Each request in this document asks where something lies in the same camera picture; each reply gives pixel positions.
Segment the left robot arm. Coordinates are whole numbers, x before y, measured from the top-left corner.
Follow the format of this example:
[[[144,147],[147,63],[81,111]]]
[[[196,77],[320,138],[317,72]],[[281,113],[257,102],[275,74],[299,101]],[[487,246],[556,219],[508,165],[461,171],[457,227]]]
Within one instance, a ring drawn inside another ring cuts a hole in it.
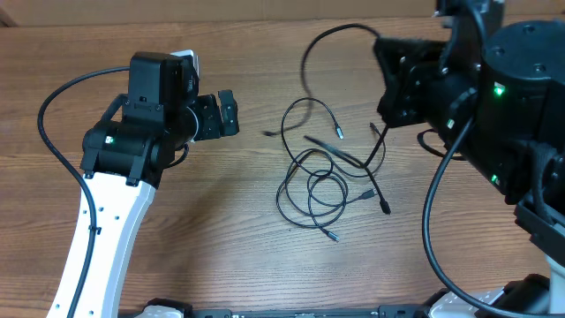
[[[78,168],[54,147],[44,128],[54,91],[38,114],[48,149],[79,182],[79,215],[50,317],[116,317],[141,221],[162,174],[182,162],[192,142],[238,134],[231,91],[200,95],[200,62],[192,50],[137,52],[124,68],[128,91],[118,95],[82,141]]]

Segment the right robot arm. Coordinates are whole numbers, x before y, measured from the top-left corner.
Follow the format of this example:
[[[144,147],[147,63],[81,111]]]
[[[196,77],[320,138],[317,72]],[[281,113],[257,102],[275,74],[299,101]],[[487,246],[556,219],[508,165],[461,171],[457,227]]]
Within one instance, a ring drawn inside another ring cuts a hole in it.
[[[493,300],[463,291],[432,247],[433,199],[422,215],[426,257],[448,291],[474,317],[564,314],[564,24],[530,20],[508,26],[466,18],[445,42],[382,38],[374,55],[385,81],[378,112],[390,128],[428,123],[446,158],[460,154],[515,209],[516,223],[543,252],[550,276],[528,276]]]

